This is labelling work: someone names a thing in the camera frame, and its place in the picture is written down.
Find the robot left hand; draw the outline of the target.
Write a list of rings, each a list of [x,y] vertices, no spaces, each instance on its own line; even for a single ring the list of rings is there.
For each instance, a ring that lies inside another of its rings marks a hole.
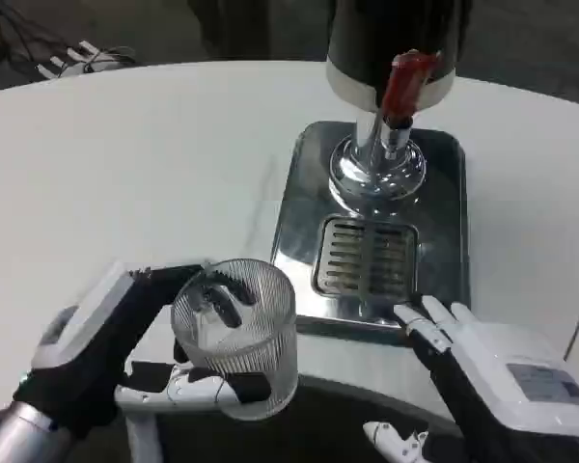
[[[136,362],[125,373],[161,309],[203,269],[200,263],[134,270],[111,264],[48,325],[14,402],[82,438],[122,407],[156,414],[245,408],[270,399],[272,384],[261,370]]]

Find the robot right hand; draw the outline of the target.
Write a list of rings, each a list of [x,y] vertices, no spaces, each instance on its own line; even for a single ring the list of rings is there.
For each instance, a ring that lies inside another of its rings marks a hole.
[[[548,339],[431,295],[396,304],[472,462],[579,462],[579,382]]]

